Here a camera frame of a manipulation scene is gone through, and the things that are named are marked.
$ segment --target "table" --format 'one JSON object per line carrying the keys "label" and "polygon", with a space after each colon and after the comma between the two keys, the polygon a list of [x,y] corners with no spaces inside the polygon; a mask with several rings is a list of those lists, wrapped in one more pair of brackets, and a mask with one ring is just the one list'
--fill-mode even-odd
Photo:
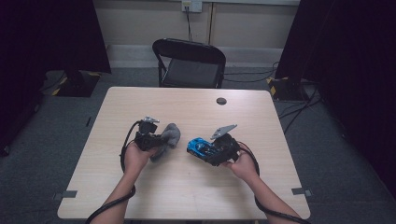
{"label": "table", "polygon": [[[220,97],[225,105],[217,103]],[[125,136],[145,116],[160,120],[156,133],[174,122],[181,138],[159,161],[148,162],[136,181],[126,219],[264,219],[242,180],[186,151],[191,139],[210,141],[218,127],[231,124],[238,126],[229,134],[252,149],[267,185],[302,218],[310,216],[305,196],[291,191],[301,183],[269,92],[113,87],[67,188],[77,195],[63,198],[60,218],[87,218],[103,204],[122,176],[119,155]]]}

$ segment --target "gray carpet floor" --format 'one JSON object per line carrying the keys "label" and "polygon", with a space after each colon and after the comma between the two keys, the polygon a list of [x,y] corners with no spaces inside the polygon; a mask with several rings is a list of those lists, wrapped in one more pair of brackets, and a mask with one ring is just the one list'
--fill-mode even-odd
{"label": "gray carpet floor", "polygon": [[[269,70],[227,68],[226,73]],[[45,86],[61,75],[62,72],[48,73]],[[264,80],[249,82],[267,75],[227,75],[223,89],[268,91]],[[157,85],[156,68],[115,68],[111,75],[101,76],[90,98],[51,96],[53,88],[44,91],[39,110],[9,146],[10,155],[0,158],[0,223],[84,223],[59,219],[60,201],[53,196],[66,190],[106,91],[112,86]],[[306,91],[311,94],[314,88],[307,85]],[[313,102],[317,100],[320,100],[318,93]],[[279,115],[304,106],[299,102],[274,104]],[[284,129],[293,115],[280,120]],[[303,187],[313,193],[307,197],[311,210],[308,220],[396,223],[396,202],[343,134],[341,123],[322,101],[305,109],[286,133]]]}

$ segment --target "chair backrest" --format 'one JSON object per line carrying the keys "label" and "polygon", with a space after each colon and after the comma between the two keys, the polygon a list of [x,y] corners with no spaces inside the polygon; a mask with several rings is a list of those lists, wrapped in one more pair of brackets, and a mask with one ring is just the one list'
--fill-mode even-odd
{"label": "chair backrest", "polygon": [[184,61],[222,64],[222,66],[226,63],[225,55],[221,50],[203,43],[164,38],[156,40],[152,49],[161,63],[161,56]]}

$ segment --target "black round hole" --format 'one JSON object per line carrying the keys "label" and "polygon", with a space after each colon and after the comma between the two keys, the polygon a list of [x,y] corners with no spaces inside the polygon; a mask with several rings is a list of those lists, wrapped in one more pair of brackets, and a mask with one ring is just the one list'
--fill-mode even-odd
{"label": "black round hole", "polygon": [[219,97],[219,98],[216,100],[216,103],[218,103],[218,105],[225,105],[225,104],[227,104],[227,100],[224,99],[224,98],[222,98],[222,97]]}

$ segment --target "chair seat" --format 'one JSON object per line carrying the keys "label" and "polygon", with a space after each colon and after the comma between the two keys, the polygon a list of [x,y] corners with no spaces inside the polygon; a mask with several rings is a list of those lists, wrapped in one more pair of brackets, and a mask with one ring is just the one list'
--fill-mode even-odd
{"label": "chair seat", "polygon": [[213,63],[199,63],[172,59],[163,78],[167,87],[216,88],[221,67]]}

